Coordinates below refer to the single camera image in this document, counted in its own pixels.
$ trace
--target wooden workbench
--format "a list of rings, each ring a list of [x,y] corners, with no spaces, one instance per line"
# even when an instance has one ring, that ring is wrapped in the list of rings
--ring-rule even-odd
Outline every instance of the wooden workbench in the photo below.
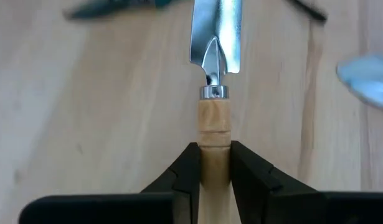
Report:
[[[317,189],[383,190],[383,112],[335,74],[383,52],[383,0],[315,2],[324,28],[285,1],[244,0],[232,138]],[[0,0],[3,224],[45,195],[138,192],[197,139],[192,1],[76,24],[61,15],[74,3]]]

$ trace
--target wood dowel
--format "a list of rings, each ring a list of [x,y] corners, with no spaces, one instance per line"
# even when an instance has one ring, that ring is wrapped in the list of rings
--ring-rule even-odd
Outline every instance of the wood dowel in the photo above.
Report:
[[[201,195],[205,224],[229,223],[230,101],[200,100]]]

